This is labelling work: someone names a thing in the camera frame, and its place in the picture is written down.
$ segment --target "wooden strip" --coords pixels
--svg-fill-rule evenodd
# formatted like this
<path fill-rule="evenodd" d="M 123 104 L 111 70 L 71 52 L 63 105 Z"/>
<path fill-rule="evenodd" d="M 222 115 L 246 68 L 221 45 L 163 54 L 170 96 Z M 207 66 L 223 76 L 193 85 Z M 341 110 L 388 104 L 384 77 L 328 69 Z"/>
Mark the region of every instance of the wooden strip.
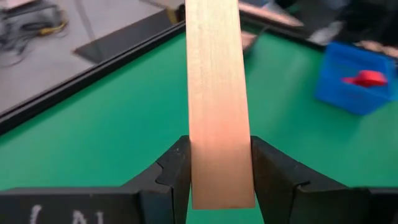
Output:
<path fill-rule="evenodd" d="M 398 49 L 396 47 L 391 47 L 391 46 L 387 46 L 387 47 L 383 47 L 382 51 L 390 56 L 390 57 L 398 57 Z"/>
<path fill-rule="evenodd" d="M 301 21 L 294 18 L 293 16 L 278 14 L 268 9 L 262 9 L 243 2 L 239 2 L 239 10 L 265 19 L 270 19 L 272 21 L 280 22 L 288 26 L 293 26 L 293 27 L 304 26 L 304 24 Z"/>
<path fill-rule="evenodd" d="M 254 207 L 237 0 L 186 0 L 194 209 Z"/>
<path fill-rule="evenodd" d="M 359 44 L 366 50 L 372 50 L 374 52 L 380 52 L 382 50 L 382 45 L 373 40 L 362 40 Z"/>
<path fill-rule="evenodd" d="M 251 45 L 253 40 L 256 38 L 256 35 L 242 31 L 242 48 L 243 50 L 246 49 Z"/>

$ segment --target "black cable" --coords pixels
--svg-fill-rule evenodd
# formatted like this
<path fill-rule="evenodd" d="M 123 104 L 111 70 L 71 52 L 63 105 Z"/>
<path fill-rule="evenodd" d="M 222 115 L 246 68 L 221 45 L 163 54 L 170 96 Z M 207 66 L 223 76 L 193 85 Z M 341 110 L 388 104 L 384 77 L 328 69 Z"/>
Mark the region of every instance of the black cable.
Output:
<path fill-rule="evenodd" d="M 93 43 L 94 48 L 98 53 L 98 56 L 100 56 L 101 60 L 104 60 L 104 54 L 102 53 L 101 48 L 99 47 L 98 44 L 95 43 L 96 42 L 95 34 L 94 34 L 93 28 L 91 26 L 91 22 L 87 16 L 87 13 L 86 13 L 86 10 L 85 10 L 85 7 L 84 7 L 82 1 L 75 0 L 75 6 L 79 13 L 81 22 L 86 29 L 87 35 L 91 39 L 91 42 Z"/>
<path fill-rule="evenodd" d="M 27 55 L 26 48 L 34 38 L 49 34 L 59 34 L 63 32 L 67 27 L 68 19 L 66 18 L 66 15 L 62 14 L 62 12 L 66 13 L 64 11 L 59 12 L 59 16 L 64 22 L 63 26 L 61 26 L 60 28 L 54 27 L 53 22 L 45 18 L 40 19 L 36 22 L 28 22 L 22 24 L 18 29 L 18 32 L 20 33 L 20 35 L 18 36 L 12 36 L 13 31 L 17 30 L 15 28 L 15 23 L 10 23 L 7 19 L 1 19 L 1 22 L 4 24 L 4 33 L 0 34 L 0 54 L 8 54 L 14 52 L 16 54 L 16 57 L 19 57 L 19 60 L 17 60 L 16 62 L 12 62 L 8 65 L 0 64 L 0 68 L 12 67 L 22 62 Z"/>

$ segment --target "green surface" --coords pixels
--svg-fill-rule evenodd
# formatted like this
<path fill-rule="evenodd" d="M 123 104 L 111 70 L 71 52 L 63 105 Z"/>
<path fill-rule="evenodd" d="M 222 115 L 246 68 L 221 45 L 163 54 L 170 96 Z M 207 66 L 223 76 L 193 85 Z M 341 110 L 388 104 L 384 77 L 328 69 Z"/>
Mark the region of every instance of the green surface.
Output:
<path fill-rule="evenodd" d="M 397 104 L 359 117 L 313 98 L 321 53 L 263 35 L 245 61 L 252 135 L 346 185 L 398 186 Z M 0 138 L 0 189 L 121 185 L 188 134 L 185 36 Z M 188 223 L 260 223 L 259 209 Z"/>

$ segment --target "blue plastic bin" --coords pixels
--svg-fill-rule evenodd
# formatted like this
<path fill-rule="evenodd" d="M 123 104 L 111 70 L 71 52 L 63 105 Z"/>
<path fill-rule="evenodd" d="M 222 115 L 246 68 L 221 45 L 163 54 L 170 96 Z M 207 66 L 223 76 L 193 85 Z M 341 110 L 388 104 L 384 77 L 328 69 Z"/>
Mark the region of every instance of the blue plastic bin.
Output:
<path fill-rule="evenodd" d="M 356 77 L 360 70 L 381 72 L 388 84 L 366 88 L 342 81 L 343 77 Z M 369 114 L 393 100 L 395 78 L 392 59 L 333 42 L 327 47 L 323 58 L 315 96 L 351 113 Z"/>

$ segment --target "gray floor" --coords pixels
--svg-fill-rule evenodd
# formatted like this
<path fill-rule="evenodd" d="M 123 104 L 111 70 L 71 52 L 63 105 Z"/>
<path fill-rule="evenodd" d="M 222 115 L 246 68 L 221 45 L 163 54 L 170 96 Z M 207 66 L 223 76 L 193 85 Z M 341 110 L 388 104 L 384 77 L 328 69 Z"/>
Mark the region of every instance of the gray floor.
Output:
<path fill-rule="evenodd" d="M 147 1 L 155 6 L 167 7 L 169 9 L 177 9 L 185 0 L 142 0 Z"/>
<path fill-rule="evenodd" d="M 139 0 L 81 1 L 96 38 L 161 10 Z M 0 68 L 0 112 L 92 66 L 72 54 L 73 49 L 90 41 L 74 0 L 61 0 L 60 4 L 68 12 L 68 35 L 62 39 L 49 36 L 33 40 L 24 61 L 10 68 Z"/>

